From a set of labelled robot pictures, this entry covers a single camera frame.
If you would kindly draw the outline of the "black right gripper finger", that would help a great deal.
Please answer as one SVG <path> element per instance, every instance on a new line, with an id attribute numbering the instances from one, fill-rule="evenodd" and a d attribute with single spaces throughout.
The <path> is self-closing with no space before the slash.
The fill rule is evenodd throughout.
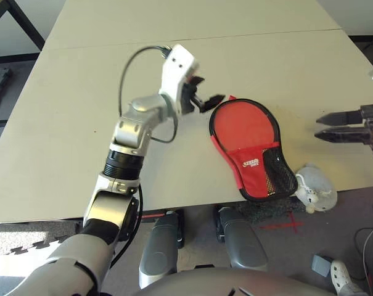
<path id="1" fill-rule="evenodd" d="M 363 127 L 333 127 L 314 134 L 318 139 L 334 143 L 370 143 L 370 132 Z"/>
<path id="2" fill-rule="evenodd" d="M 359 110 L 328 113 L 316 120 L 323 125 L 355 125 L 363 122 Z"/>

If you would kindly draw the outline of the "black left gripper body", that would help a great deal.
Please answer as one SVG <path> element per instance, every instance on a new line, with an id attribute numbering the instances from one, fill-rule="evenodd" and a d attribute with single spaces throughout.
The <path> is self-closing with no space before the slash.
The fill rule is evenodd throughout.
<path id="1" fill-rule="evenodd" d="M 197 86 L 192 83 L 186 83 L 182 87 L 181 93 L 181 113 L 192 113 L 195 107 L 198 108 L 200 113 L 204 113 L 204 103 L 197 96 Z"/>

